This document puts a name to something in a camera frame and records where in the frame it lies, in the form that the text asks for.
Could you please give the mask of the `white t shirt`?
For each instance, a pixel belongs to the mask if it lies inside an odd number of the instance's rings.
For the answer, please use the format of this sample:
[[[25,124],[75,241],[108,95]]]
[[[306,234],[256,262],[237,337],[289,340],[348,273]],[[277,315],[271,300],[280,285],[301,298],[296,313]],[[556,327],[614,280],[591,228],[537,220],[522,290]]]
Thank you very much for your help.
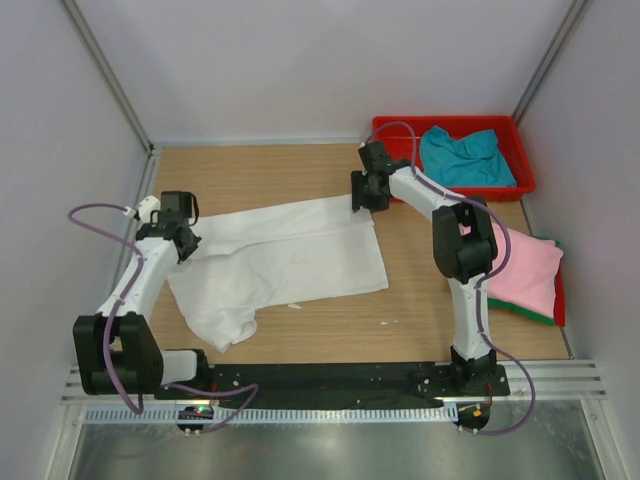
[[[190,330],[219,352],[253,336],[259,309],[368,294],[389,281],[371,214],[350,195],[206,217],[168,277]]]

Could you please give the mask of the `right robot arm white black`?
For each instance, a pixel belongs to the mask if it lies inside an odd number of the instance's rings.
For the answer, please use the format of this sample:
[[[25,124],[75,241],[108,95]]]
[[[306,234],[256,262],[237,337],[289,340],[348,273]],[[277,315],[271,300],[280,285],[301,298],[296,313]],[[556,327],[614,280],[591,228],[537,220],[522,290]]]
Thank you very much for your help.
[[[451,384],[465,396],[485,393],[497,373],[486,276],[498,256],[486,204],[433,182],[407,160],[392,160],[380,142],[361,145],[358,155],[363,169],[351,173],[353,212],[384,211],[396,198],[431,222],[434,261],[448,281],[453,302]]]

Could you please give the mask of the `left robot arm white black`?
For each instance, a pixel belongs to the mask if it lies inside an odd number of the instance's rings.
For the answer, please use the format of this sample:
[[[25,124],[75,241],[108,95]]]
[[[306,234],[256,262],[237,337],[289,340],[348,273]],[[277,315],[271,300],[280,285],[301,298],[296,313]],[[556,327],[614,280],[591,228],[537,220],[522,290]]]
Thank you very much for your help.
[[[177,386],[188,398],[202,399],[212,387],[204,351],[161,350],[150,327],[162,286],[201,241],[193,231],[199,220],[197,198],[186,191],[164,191],[118,210],[138,222],[134,240],[89,228],[130,249],[132,257],[97,312],[78,317],[73,325],[82,388],[88,395],[129,400],[134,395],[161,398],[166,388]]]

